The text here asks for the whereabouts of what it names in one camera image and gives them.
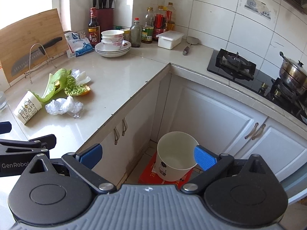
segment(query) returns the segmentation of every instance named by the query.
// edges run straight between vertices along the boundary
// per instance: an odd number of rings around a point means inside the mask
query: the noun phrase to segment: cardboard box
[[[161,179],[157,173],[155,173],[154,166],[156,163],[156,156],[157,152],[153,155],[153,157],[150,159],[148,165],[144,169],[143,173],[141,174],[139,178],[140,184],[176,184],[178,188],[180,189],[182,185],[186,184],[188,180],[190,179],[190,176],[193,172],[193,169],[191,169],[183,178],[181,178],[178,181],[175,182],[167,182],[163,179]]]

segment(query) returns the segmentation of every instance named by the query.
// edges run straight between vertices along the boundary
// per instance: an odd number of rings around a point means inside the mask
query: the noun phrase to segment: cutting board
[[[16,75],[11,75],[13,64],[24,55],[29,54],[30,48],[35,43],[41,43],[43,45],[59,36],[62,37],[62,40],[46,49],[50,58],[68,49],[56,8],[24,18],[1,29],[0,64],[2,65],[7,81],[10,83],[29,70],[29,66],[27,66]],[[39,45],[36,45],[32,48],[32,51],[38,47]],[[31,63],[31,68],[47,59],[47,55],[36,59]]]

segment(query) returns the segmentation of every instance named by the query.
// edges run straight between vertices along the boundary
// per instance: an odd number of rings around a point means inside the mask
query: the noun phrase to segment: white paper cup with drawing
[[[41,108],[42,106],[38,99],[33,93],[27,91],[26,95],[14,110],[14,114],[23,124],[26,124]]]
[[[196,166],[194,148],[198,142],[189,134],[174,131],[158,142],[156,172],[160,178],[174,182]]]

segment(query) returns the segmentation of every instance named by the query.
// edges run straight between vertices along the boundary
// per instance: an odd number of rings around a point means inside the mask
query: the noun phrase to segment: cabinet
[[[249,139],[234,157],[248,159],[257,153],[282,181],[306,163],[307,141],[271,118],[265,125],[263,133],[255,140]]]
[[[158,140],[170,131],[183,131],[214,153],[237,152],[244,137],[267,116],[210,88],[173,75]]]
[[[157,95],[158,87],[152,89],[126,115],[125,120],[128,128],[124,136],[122,136],[122,121],[118,123],[116,129],[119,131],[120,137],[117,145],[114,144],[113,131],[101,142],[102,159],[93,168],[94,172],[115,185],[119,183],[124,174],[129,170],[134,158],[143,147],[148,145]]]

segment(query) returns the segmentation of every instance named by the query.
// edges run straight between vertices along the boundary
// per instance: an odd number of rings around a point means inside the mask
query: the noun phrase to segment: gas stove
[[[307,125],[307,115],[297,94],[280,78],[275,80],[259,71],[256,64],[239,53],[214,50],[207,70],[261,95]]]

